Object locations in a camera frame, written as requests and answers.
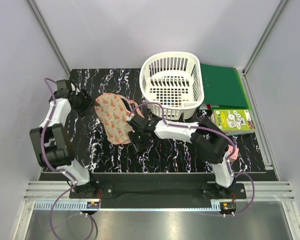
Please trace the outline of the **pink mesh bra laundry bag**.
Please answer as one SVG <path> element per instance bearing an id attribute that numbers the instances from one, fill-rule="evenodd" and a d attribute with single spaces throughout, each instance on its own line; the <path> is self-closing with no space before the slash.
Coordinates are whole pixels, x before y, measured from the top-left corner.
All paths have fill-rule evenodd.
<path id="1" fill-rule="evenodd" d="M 102 94 L 95 101 L 98 104 L 94 107 L 95 112 L 103 124 L 107 140 L 114 145 L 131 143 L 128 133 L 133 128 L 128 124 L 127 117 L 138 104 L 114 93 Z"/>

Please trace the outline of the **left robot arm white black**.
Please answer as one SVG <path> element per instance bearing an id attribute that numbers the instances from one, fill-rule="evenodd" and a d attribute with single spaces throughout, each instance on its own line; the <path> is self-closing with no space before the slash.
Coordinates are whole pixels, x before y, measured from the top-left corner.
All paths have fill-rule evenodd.
<path id="1" fill-rule="evenodd" d="M 29 132 L 33 150 L 41 167 L 62 173 L 70 180 L 70 187 L 76 194 L 93 198 L 98 193 L 98 184 L 76 160 L 66 120 L 71 111 L 80 117 L 92 116 L 99 104 L 71 80 L 58 80 L 55 84 L 57 90 L 51 93 L 44 121 Z"/>

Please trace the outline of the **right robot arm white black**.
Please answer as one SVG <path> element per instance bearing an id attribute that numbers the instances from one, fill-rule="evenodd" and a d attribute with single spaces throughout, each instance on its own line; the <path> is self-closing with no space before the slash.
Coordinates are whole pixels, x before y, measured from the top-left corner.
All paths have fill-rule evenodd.
<path id="1" fill-rule="evenodd" d="M 236 180 L 230 163 L 235 145 L 209 118 L 176 123 L 158 117 L 148 120 L 136 114 L 128 116 L 127 123 L 132 127 L 128 137 L 137 153 L 149 148 L 155 139 L 190 143 L 199 157 L 211 164 L 215 175 L 215 186 L 204 191 L 213 199 L 226 199 L 235 194 Z"/>

